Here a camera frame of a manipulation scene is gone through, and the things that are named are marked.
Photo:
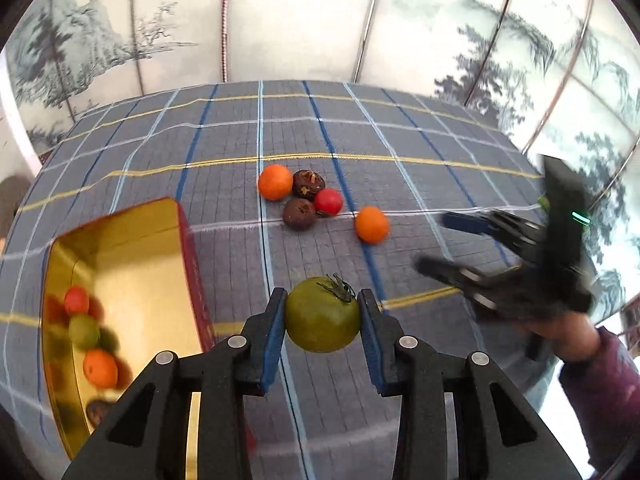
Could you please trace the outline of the purple sleeve forearm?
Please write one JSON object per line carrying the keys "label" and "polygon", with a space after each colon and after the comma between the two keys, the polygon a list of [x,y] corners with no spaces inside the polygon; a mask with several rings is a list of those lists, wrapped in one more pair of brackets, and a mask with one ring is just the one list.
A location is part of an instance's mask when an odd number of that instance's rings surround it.
{"label": "purple sleeve forearm", "polygon": [[620,340],[598,329],[600,347],[587,361],[567,362],[560,383],[589,451],[589,463],[604,474],[639,434],[639,372]]}

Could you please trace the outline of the person right hand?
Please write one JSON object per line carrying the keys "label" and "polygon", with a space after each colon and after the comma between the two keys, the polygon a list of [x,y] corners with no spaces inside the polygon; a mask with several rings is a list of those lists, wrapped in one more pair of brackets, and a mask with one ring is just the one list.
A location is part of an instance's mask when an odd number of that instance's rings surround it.
{"label": "person right hand", "polygon": [[566,312],[550,321],[526,322],[521,328],[550,341],[553,353],[564,363],[589,361],[601,345],[596,326],[579,312]]}

